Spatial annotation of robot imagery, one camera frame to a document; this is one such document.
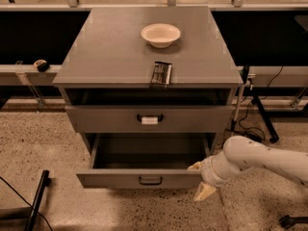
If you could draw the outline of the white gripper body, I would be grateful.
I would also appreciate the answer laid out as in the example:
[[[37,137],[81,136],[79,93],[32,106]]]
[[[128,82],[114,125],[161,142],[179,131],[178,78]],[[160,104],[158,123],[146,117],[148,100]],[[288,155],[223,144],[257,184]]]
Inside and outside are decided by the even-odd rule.
[[[238,167],[229,162],[223,152],[210,156],[200,163],[202,179],[205,183],[220,187],[238,173]]]

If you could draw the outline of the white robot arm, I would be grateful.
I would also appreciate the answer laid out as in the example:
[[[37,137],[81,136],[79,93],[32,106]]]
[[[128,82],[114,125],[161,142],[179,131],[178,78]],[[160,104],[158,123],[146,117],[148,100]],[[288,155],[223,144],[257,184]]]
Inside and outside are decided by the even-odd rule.
[[[188,167],[202,177],[193,200],[205,200],[230,178],[255,168],[308,186],[308,153],[271,148],[246,137],[233,136],[226,140],[221,152]]]

